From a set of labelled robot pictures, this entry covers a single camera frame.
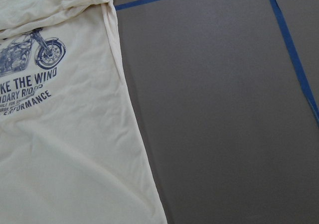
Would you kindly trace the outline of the beige long-sleeve printed shirt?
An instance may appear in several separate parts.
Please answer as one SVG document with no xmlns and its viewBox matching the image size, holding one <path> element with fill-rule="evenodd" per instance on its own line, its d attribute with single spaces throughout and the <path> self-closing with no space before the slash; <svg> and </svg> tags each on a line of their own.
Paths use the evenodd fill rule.
<svg viewBox="0 0 319 224">
<path fill-rule="evenodd" d="M 113 0 L 0 0 L 0 221 L 166 223 Z"/>
</svg>

